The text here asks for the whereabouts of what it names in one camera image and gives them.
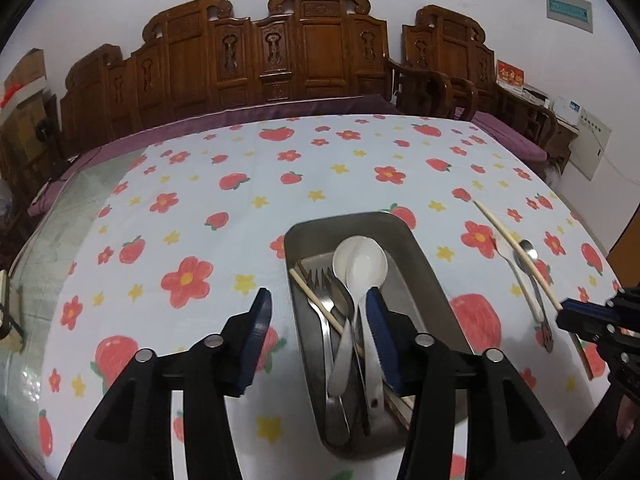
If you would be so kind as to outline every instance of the wall sign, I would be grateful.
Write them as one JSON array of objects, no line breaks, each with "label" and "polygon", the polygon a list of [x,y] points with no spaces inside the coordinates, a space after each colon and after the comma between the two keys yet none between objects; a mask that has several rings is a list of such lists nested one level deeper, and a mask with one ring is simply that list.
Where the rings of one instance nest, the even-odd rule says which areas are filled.
[{"label": "wall sign", "polygon": [[593,32],[591,2],[587,0],[546,0],[546,16]]}]

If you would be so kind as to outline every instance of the metal spoon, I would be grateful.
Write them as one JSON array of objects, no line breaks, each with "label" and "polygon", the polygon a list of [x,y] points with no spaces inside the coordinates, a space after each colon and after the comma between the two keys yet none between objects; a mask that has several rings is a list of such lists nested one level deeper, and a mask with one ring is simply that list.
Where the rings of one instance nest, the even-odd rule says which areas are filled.
[{"label": "metal spoon", "polygon": [[[519,246],[523,251],[525,251],[525,253],[527,253],[529,259],[535,264],[538,260],[538,252],[533,247],[533,244],[529,242],[529,240],[521,240]],[[513,251],[513,253],[516,259],[516,263],[531,280],[531,286],[533,287],[533,292],[536,295],[536,301],[540,305],[540,309],[542,309],[542,314],[544,315],[545,319],[540,324],[540,329],[542,330],[542,339],[545,349],[551,354],[554,349],[554,335],[551,332],[549,321],[546,318],[545,306],[542,301],[542,296],[540,295],[538,284],[536,283],[536,279],[533,277],[533,273],[530,271],[529,267],[527,267],[527,265],[522,261],[520,255],[516,251]]]}]

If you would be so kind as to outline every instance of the yellow star print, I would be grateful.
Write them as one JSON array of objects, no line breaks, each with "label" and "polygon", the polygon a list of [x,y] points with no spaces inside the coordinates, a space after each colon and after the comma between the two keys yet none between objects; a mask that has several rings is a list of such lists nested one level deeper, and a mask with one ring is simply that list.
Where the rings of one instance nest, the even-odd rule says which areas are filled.
[{"label": "yellow star print", "polygon": [[347,170],[347,167],[344,164],[334,164],[330,169],[334,170],[338,175],[349,173],[349,170]]},{"label": "yellow star print", "polygon": [[136,301],[137,298],[142,296],[142,285],[136,283],[131,287],[131,290],[127,293],[127,296],[129,296],[132,301]]},{"label": "yellow star print", "polygon": [[241,292],[243,296],[246,296],[250,290],[255,288],[255,276],[253,274],[236,274],[236,283],[234,290]]},{"label": "yellow star print", "polygon": [[92,299],[94,300],[94,306],[101,306],[102,302],[104,301],[104,294],[96,294]]},{"label": "yellow star print", "polygon": [[171,231],[162,241],[167,245],[178,243],[180,241],[180,233],[178,231]]},{"label": "yellow star print", "polygon": [[258,416],[256,419],[258,430],[255,434],[259,438],[265,438],[269,444],[274,444],[282,437],[282,425],[279,416]]},{"label": "yellow star print", "polygon": [[71,387],[74,389],[75,397],[84,397],[86,384],[82,382],[82,375],[78,374],[78,377],[76,377],[73,381],[71,381]]},{"label": "yellow star print", "polygon": [[265,196],[257,196],[253,200],[251,200],[250,203],[253,204],[256,209],[260,209],[263,205],[269,205],[269,202],[267,202],[267,197]]},{"label": "yellow star print", "polygon": [[451,249],[449,249],[447,246],[445,247],[438,246],[438,252],[436,253],[436,258],[439,258],[441,260],[447,260],[449,263],[451,263],[451,259],[455,254],[456,253],[453,252]]},{"label": "yellow star print", "polygon": [[431,200],[431,203],[429,204],[429,209],[433,209],[439,213],[441,211],[444,211],[446,207],[444,207],[440,202],[434,202],[433,200]]},{"label": "yellow star print", "polygon": [[319,191],[309,191],[307,195],[308,198],[316,202],[317,200],[324,200],[326,197],[322,194],[322,190]]}]

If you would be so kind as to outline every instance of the metal fork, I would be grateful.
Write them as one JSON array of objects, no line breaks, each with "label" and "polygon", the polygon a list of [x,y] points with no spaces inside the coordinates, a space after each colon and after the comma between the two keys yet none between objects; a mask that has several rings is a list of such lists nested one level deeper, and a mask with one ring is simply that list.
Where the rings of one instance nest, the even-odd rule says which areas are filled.
[{"label": "metal fork", "polygon": [[[311,280],[311,272],[308,274],[307,285],[316,294],[322,306],[331,312],[334,302],[329,297],[327,290],[320,285],[318,281],[318,271],[315,272],[315,279]],[[326,441],[332,446],[344,446],[350,439],[349,423],[344,413],[344,406],[340,397],[330,397],[327,393],[327,384],[331,372],[334,369],[334,350],[331,345],[331,329],[329,321],[322,315],[320,309],[315,306],[313,301],[309,300],[309,305],[318,314],[320,318],[320,327],[322,328],[322,349],[324,351],[324,431]]]}]

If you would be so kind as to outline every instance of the purple cushion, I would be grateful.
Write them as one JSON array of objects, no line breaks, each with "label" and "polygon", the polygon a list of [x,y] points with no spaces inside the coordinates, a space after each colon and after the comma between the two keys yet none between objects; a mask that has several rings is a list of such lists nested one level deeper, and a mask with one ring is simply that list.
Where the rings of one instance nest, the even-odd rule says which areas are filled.
[{"label": "purple cushion", "polygon": [[[456,108],[456,117],[460,117],[461,113],[462,108]],[[471,123],[482,128],[522,162],[544,162],[546,160],[545,150],[491,114],[476,112]]]}]

